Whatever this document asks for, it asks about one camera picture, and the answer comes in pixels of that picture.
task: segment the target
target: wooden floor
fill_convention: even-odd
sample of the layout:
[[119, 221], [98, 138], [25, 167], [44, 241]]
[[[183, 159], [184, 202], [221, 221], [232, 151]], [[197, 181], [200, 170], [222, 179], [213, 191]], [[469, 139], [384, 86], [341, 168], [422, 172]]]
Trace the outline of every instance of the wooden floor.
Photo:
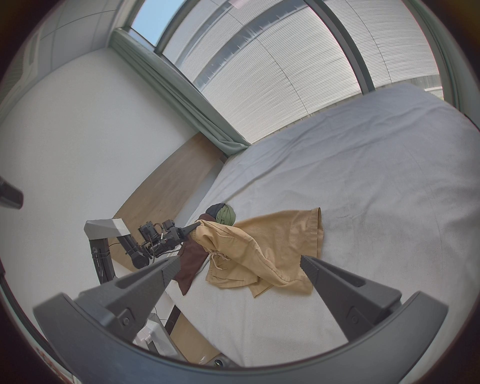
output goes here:
[[[223, 155], [201, 133], [196, 134], [148, 176], [131, 194], [114, 217], [123, 219], [139, 244], [144, 239], [138, 228], [147, 221], [162, 223], [175, 219], [190, 196]], [[109, 243], [118, 242], [116, 238]], [[110, 248], [112, 259], [137, 271], [121, 246]]]
[[[196, 134], [145, 179], [114, 217], [123, 219], [132, 236], [141, 244], [144, 239], [138, 231], [139, 226], [147, 221], [162, 223], [175, 219], [223, 156], [205, 136]], [[110, 244], [118, 242], [116, 238], [108, 241]], [[110, 247], [110, 253], [112, 259], [133, 272], [137, 271], [120, 245]], [[191, 363], [205, 364], [219, 354], [183, 314], [178, 317], [171, 338]]]

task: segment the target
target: brown cloth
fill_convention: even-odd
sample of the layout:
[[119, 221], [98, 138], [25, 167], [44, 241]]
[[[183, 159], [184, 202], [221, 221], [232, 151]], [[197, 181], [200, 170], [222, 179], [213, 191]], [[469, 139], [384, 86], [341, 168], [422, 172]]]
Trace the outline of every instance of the brown cloth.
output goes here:
[[[206, 213], [201, 214], [198, 219], [215, 221], [214, 217]], [[188, 240], [183, 242], [178, 256], [180, 256], [180, 272], [177, 273], [173, 280], [178, 282], [180, 291], [185, 296], [192, 285], [195, 274], [208, 257], [208, 252], [188, 235]]]
[[271, 286], [311, 293], [301, 255], [319, 257], [324, 230], [320, 208], [282, 211], [233, 227], [200, 220], [192, 239], [210, 254], [206, 281], [221, 288], [249, 286], [254, 297]]

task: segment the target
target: bed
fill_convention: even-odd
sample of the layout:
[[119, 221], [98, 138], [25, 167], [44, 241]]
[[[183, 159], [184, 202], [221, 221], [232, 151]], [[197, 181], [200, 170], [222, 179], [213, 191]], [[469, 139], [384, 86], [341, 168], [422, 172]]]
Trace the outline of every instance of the bed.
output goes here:
[[[437, 337], [404, 379], [450, 344], [480, 291], [480, 133], [453, 107], [410, 84], [314, 115], [225, 164], [189, 223], [227, 202], [237, 221], [321, 207], [322, 259], [445, 302]], [[314, 291], [220, 289], [207, 268], [186, 296], [167, 293], [217, 349], [245, 367], [284, 363], [347, 342]]]

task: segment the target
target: gray-green curtain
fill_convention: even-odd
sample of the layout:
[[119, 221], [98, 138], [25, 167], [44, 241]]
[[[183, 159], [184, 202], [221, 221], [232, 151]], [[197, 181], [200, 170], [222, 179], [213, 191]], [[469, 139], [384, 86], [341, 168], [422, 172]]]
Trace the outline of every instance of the gray-green curtain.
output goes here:
[[233, 155], [250, 146], [168, 60], [149, 51], [123, 29], [113, 31], [109, 45], [181, 116], [226, 155]]

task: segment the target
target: sky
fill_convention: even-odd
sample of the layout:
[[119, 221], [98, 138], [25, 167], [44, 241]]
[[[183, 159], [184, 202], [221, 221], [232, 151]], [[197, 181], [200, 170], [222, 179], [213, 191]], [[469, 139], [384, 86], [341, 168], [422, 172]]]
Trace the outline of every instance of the sky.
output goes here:
[[132, 28], [156, 46], [162, 32], [184, 0], [145, 0]]

